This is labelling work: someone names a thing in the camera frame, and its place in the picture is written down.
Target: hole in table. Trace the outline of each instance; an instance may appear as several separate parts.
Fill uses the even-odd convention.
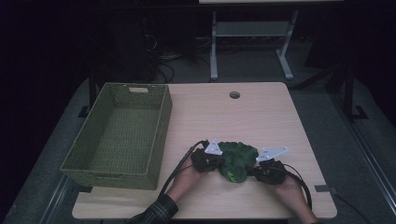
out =
[[[230,92],[230,97],[233,99],[238,99],[239,97],[241,97],[241,94],[237,91],[232,91]]]

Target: human hand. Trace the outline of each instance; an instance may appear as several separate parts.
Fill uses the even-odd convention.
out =
[[[302,223],[308,224],[318,222],[317,217],[308,207],[303,190],[296,180],[286,175],[285,180],[280,185],[264,185],[271,190]]]
[[[177,203],[198,181],[207,174],[199,173],[193,166],[191,157],[181,165],[179,173],[174,178],[171,188],[166,194]]]

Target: table surface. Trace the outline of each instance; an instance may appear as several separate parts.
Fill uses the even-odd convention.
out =
[[[76,218],[129,218],[157,198],[166,178],[187,150],[200,140],[242,142],[261,149],[288,147],[276,159],[293,166],[311,191],[318,217],[335,217],[318,162],[283,83],[207,83],[169,85],[173,110],[157,190],[92,188],[78,195]],[[239,99],[230,97],[240,93]],[[254,177],[235,184],[211,172],[178,203],[174,218],[290,218],[294,215]]]

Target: woven basket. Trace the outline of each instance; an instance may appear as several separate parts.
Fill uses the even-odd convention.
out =
[[[167,85],[106,83],[61,171],[83,186],[156,189],[171,111]]]

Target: table leg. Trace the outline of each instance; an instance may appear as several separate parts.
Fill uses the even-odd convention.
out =
[[[216,58],[216,11],[212,21],[212,51],[210,52],[210,79],[218,79],[218,59]]]
[[[286,51],[289,46],[289,42],[291,39],[291,35],[293,34],[294,24],[297,20],[298,10],[294,10],[293,14],[291,15],[290,22],[288,25],[288,29],[285,34],[285,42],[281,49],[276,50],[277,58],[279,59],[280,65],[282,66],[283,73],[285,74],[286,79],[293,79],[293,74],[291,73],[288,61],[285,58]]]

